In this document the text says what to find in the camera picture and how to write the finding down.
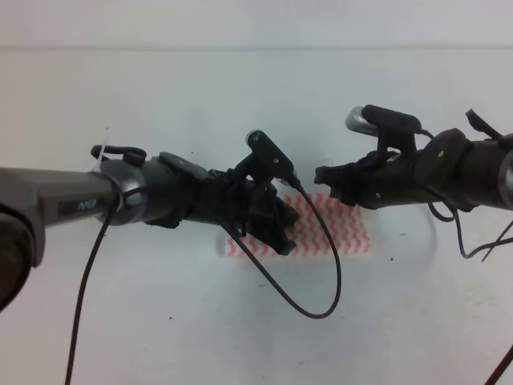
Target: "wire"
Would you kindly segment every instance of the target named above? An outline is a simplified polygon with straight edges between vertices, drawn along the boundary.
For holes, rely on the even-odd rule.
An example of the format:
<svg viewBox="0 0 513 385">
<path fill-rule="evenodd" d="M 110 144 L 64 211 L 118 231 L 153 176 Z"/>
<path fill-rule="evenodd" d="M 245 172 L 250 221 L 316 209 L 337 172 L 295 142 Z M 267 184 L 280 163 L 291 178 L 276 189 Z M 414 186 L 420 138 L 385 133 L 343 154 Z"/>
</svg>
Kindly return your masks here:
<svg viewBox="0 0 513 385">
<path fill-rule="evenodd" d="M 483 257 L 481 262 L 484 262 L 484 260 L 488 258 L 488 256 L 493 251 L 493 249 L 498 245 L 498 242 L 500 242 L 503 239 L 503 237 L 506 235 L 506 233 L 510 230 L 510 228 L 512 226 L 513 226 L 513 221 L 511 221 L 510 224 L 508 226 L 506 226 L 506 228 L 501 232 L 501 234 L 499 235 L 497 240 L 495 242 L 493 242 L 493 246 L 489 248 L 489 250 L 487 251 L 487 254 Z"/>
<path fill-rule="evenodd" d="M 448 222 L 452 222 L 452 221 L 454 220 L 454 216 L 452 216 L 452 217 L 445 217 L 445 216 L 443 216 L 443 215 L 442 215 L 442 214 L 441 214 L 441 213 L 440 213 L 440 212 L 439 212 L 439 211 L 434 207 L 434 205 L 433 205 L 431 202 L 427 204 L 427 207 L 429 207 L 429 208 L 430 208 L 430 211 L 431 211 L 431 213 L 433 214 L 433 216 L 434 216 L 436 219 L 438 219 L 439 221 L 442 221 L 442 222 L 446 222 L 446 223 L 448 223 Z"/>
<path fill-rule="evenodd" d="M 299 306 L 276 282 L 276 280 L 273 278 L 271 274 L 267 271 L 267 269 L 257 260 L 257 258 L 253 255 L 253 253 L 246 247 L 246 245 L 240 240 L 240 237 L 238 234 L 235 234 L 227 225 L 223 223 L 223 221 L 218 221 L 219 225 L 223 227 L 223 229 L 228 233 L 230 237 L 233 238 L 233 240 L 239 245 L 239 247 L 244 251 L 244 253 L 248 256 L 248 258 L 253 262 L 253 264 L 259 269 L 259 271 L 264 275 L 264 277 L 269 281 L 269 283 L 274 287 L 274 289 L 283 297 L 283 299 L 295 310 L 297 310 L 299 313 L 303 314 L 304 316 L 308 318 L 314 318 L 314 319 L 321 319 L 326 318 L 330 314 L 333 313 L 335 308 L 337 307 L 338 301 L 340 300 L 340 294 L 341 294 L 341 286 L 342 286 L 342 271 L 341 271 L 341 263 L 340 263 L 340 257 L 338 256 L 337 247 L 335 245 L 335 242 L 333 241 L 333 238 L 331 234 L 329 233 L 328 226 L 326 226 L 326 223 L 321 217 L 321 214 L 317 211 L 317 208 L 313 204 L 312 200 L 310 200 L 309 196 L 305 192 L 305 190 L 300 186 L 297 191 L 305 198 L 306 202 L 312 209 L 313 213 L 315 214 L 315 217 L 321 224 L 321 227 L 328 238 L 328 242 L 331 245 L 331 250 L 333 251 L 333 255 L 335 257 L 335 265 L 337 268 L 337 288 L 335 290 L 335 297 L 333 299 L 333 302 L 329 309 L 325 311 L 324 313 L 315 314 L 310 313 L 309 311 L 303 309 L 301 306 Z"/>
<path fill-rule="evenodd" d="M 427 131 L 427 130 L 422 130 L 422 129 L 421 129 L 421 130 L 418 132 L 418 134 L 419 134 L 419 135 L 427 136 L 427 137 L 428 137 L 428 138 L 430 138 L 431 140 L 433 140 L 433 139 L 434 139 L 434 135 L 433 135 L 432 133 L 430 133 L 429 131 Z"/>
<path fill-rule="evenodd" d="M 485 385 L 494 385 L 499 381 L 500 376 L 504 374 L 507 367 L 513 362 L 513 346 L 506 353 L 503 360 L 497 365 L 494 372 L 491 374 L 490 378 L 485 382 Z"/>
<path fill-rule="evenodd" d="M 490 249 L 490 251 L 487 253 L 485 258 L 483 258 L 483 261 L 490 255 L 490 252 L 495 248 L 496 246 L 502 246 L 502 245 L 509 245 L 510 243 L 513 243 L 513 237 L 501 239 L 506 232 L 513 227 L 513 221 L 504 229 L 504 231 L 500 234 L 499 238 L 497 238 L 496 241 L 491 243 L 486 243 L 484 245 L 480 245 L 479 247 L 476 247 L 468 254 L 465 252 L 465 249 L 463 247 L 463 236 L 462 236 L 462 226 L 459 220 L 458 210 L 454 210 L 454 218 L 456 220 L 456 231 L 458 232 L 458 245 L 459 245 L 459 252 L 462 254 L 462 256 L 466 259 L 472 258 L 474 255 L 479 253 L 480 251 Z"/>
<path fill-rule="evenodd" d="M 86 264 L 86 269 L 83 271 L 82 281 L 80 282 L 79 296 L 77 298 L 77 305 L 75 307 L 75 318 L 73 319 L 73 329 L 71 332 L 71 343 L 70 343 L 70 354 L 67 360 L 67 370 L 66 370 L 66 381 L 65 385 L 71 384 L 71 374 L 73 373 L 73 364 L 75 362 L 75 350 L 77 347 L 77 338 L 79 336 L 79 323 L 80 323 L 80 314 L 82 313 L 82 304 L 83 304 L 83 296 L 86 292 L 87 279 L 89 278 L 89 273 L 91 272 L 91 268 L 93 266 L 93 262 L 95 261 L 96 254 L 98 253 L 98 249 L 102 244 L 103 236 L 109 227 L 109 224 L 112 221 L 112 218 L 119 206 L 119 195 L 116 196 L 114 201 L 112 202 L 111 207 L 109 208 L 107 217 L 105 218 L 105 222 L 102 225 L 101 230 L 96 237 L 95 244 L 91 251 L 91 255 L 89 256 L 89 260 Z"/>
</svg>

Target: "white wall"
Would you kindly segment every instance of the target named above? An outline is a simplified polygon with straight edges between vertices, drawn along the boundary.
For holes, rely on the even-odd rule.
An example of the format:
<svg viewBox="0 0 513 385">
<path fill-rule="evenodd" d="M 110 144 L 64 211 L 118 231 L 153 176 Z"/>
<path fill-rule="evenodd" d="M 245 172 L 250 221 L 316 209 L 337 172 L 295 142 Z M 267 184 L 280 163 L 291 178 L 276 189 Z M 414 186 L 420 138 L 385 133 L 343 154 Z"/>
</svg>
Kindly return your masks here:
<svg viewBox="0 0 513 385">
<path fill-rule="evenodd" d="M 505 0 L 1 0 L 4 47 L 511 45 Z"/>
<path fill-rule="evenodd" d="M 226 169 L 261 128 L 312 191 L 316 166 L 373 149 L 372 138 L 343 127 L 357 104 L 480 138 L 464 117 L 473 107 L 509 132 L 512 67 L 513 52 L 493 50 L 3 52 L 0 164 L 88 170 L 108 126 L 113 144 Z M 110 229 L 87 289 L 73 383 L 483 383 L 513 341 L 511 250 L 465 261 L 454 226 L 434 229 L 425 209 L 366 215 L 373 254 L 343 261 L 341 304 L 324 321 L 258 287 L 265 281 L 252 266 L 221 257 L 215 227 Z M 491 209 L 464 215 L 468 247 L 509 220 Z M 62 383 L 98 230 L 94 220 L 49 230 L 43 264 L 0 314 L 2 383 Z M 327 307 L 329 259 L 268 266 L 300 304 Z"/>
</svg>

